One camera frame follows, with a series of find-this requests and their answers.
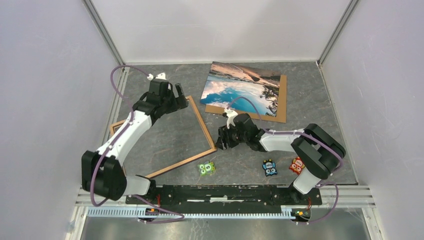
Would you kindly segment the wooden picture frame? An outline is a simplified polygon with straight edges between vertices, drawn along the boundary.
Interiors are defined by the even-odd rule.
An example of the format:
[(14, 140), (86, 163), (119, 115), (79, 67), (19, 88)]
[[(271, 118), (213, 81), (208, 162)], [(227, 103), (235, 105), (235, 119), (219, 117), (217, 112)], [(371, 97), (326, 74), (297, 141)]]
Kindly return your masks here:
[(188, 107), (160, 118), (130, 150), (127, 174), (155, 178), (216, 152), (211, 134), (192, 96)]

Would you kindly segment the landscape photo print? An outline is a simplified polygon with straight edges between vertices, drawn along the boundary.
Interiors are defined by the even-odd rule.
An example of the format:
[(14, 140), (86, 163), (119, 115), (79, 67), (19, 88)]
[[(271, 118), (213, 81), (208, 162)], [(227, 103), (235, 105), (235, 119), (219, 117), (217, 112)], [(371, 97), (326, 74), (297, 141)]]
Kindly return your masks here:
[(200, 103), (226, 108), (237, 97), (245, 97), (231, 104), (236, 111), (255, 113), (271, 121), (286, 119), (287, 77), (274, 70), (214, 61), (200, 97)]

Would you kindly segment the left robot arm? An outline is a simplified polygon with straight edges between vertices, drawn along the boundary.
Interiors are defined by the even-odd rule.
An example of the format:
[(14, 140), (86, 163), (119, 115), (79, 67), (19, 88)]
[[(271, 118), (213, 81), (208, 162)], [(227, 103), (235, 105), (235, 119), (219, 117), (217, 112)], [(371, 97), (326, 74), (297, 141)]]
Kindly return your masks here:
[(149, 90), (134, 103), (124, 124), (95, 151), (81, 157), (82, 188), (91, 197), (99, 195), (117, 201), (137, 195), (145, 204), (153, 203), (157, 190), (145, 176), (126, 176), (124, 161), (140, 137), (163, 115), (188, 107), (181, 84), (154, 78)]

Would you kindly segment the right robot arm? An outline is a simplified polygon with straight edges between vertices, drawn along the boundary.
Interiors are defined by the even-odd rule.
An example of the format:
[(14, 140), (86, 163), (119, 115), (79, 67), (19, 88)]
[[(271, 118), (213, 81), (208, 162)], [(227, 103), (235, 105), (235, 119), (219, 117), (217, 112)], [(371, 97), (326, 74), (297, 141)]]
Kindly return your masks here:
[(246, 144), (256, 152), (296, 153), (305, 167), (288, 187), (289, 199), (302, 204), (309, 192), (342, 166), (345, 148), (319, 125), (293, 131), (259, 128), (247, 113), (227, 117), (226, 125), (218, 128), (215, 146), (221, 150)]

